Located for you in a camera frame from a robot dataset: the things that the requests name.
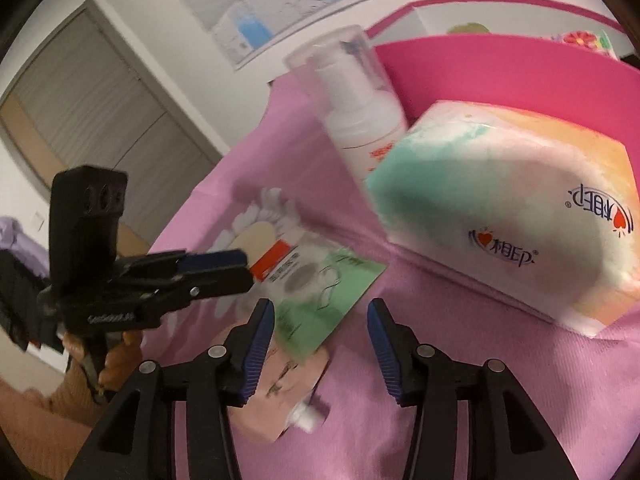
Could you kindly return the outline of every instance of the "red flower decoration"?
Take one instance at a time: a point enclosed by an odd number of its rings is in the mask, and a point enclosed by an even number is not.
[[[585,32],[583,30],[578,30],[577,32],[570,32],[569,34],[565,34],[562,40],[565,43],[570,43],[578,46],[583,46],[585,48],[596,49],[598,46],[596,42],[598,38],[595,34],[591,34],[590,32]]]

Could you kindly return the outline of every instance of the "pink tablecloth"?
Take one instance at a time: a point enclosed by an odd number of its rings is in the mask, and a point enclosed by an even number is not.
[[[274,83],[260,127],[193,191],[154,250],[222,248],[243,225],[265,219],[263,205],[296,209],[303,225],[388,269],[327,341],[332,360],[317,394],[330,410],[324,426],[313,435],[290,430],[270,446],[250,444],[235,432],[244,480],[402,478],[414,410],[399,408],[386,393],[370,346],[365,312],[377,296],[421,342],[451,358],[474,364],[503,359],[581,480],[613,475],[640,430],[640,312],[589,340],[420,268],[419,258],[386,243],[290,76]],[[146,356],[164,365],[190,360],[235,320],[235,312],[228,300],[193,304],[147,335]],[[177,427],[183,480],[182,409]]]

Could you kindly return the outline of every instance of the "tissue pack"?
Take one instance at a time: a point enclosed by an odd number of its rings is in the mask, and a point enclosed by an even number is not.
[[[507,304],[595,336],[640,297],[638,192],[603,134],[437,102],[366,184],[391,242]]]

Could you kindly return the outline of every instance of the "metal pin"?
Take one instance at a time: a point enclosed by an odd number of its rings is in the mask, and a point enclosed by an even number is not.
[[[500,359],[489,359],[486,365],[489,368],[489,370],[497,374],[499,374],[500,372],[503,372],[504,369],[506,368],[506,366],[502,361],[500,361]]]
[[[207,353],[209,354],[209,357],[218,359],[220,357],[224,357],[224,355],[226,354],[226,348],[222,345],[212,346],[211,348],[209,348],[209,352]]]
[[[140,365],[140,368],[138,368],[141,374],[150,374],[155,369],[156,369],[156,363],[153,361],[145,361]]]
[[[431,345],[420,345],[416,352],[420,357],[433,357],[436,355],[436,349]]]

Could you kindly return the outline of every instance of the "finger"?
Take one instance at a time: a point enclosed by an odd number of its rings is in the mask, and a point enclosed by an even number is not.
[[[70,334],[69,332],[65,332],[65,335],[62,337],[62,346],[65,347],[66,351],[69,352],[69,355],[76,361],[80,362],[84,359],[86,351],[84,350],[84,345],[82,344],[82,340]]]
[[[142,331],[130,330],[122,333],[122,342],[127,346],[140,346],[142,344]]]
[[[105,368],[98,381],[105,389],[117,392],[137,368],[138,364],[133,361],[115,368]]]
[[[119,344],[107,354],[104,360],[104,367],[116,368],[130,361],[140,363],[142,361],[142,351],[139,347]]]

